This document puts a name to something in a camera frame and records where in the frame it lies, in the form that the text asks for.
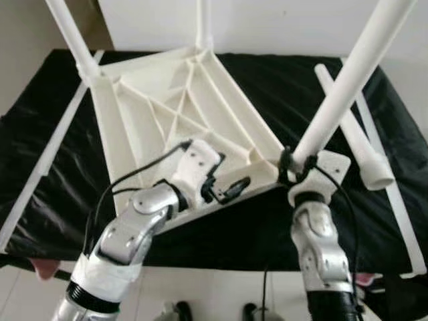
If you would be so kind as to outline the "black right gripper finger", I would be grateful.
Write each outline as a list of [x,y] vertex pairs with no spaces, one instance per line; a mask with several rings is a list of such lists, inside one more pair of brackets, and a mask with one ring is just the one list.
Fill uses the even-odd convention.
[[293,156],[290,146],[285,146],[281,151],[279,160],[278,160],[278,177],[276,181],[284,186],[294,186],[294,182],[290,177],[290,169],[293,165]]

